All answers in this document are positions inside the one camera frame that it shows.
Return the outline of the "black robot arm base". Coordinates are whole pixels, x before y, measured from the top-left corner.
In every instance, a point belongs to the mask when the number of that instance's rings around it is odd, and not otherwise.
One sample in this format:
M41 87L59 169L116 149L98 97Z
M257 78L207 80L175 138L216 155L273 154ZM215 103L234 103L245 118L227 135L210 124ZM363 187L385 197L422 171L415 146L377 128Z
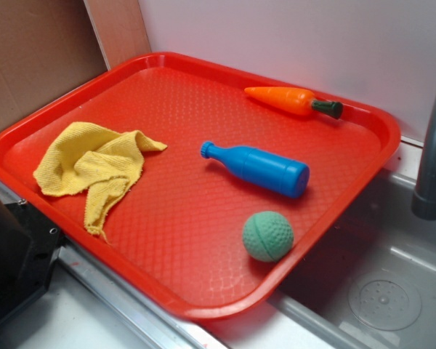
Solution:
M61 240L34 205L0 200L0 325L47 292Z

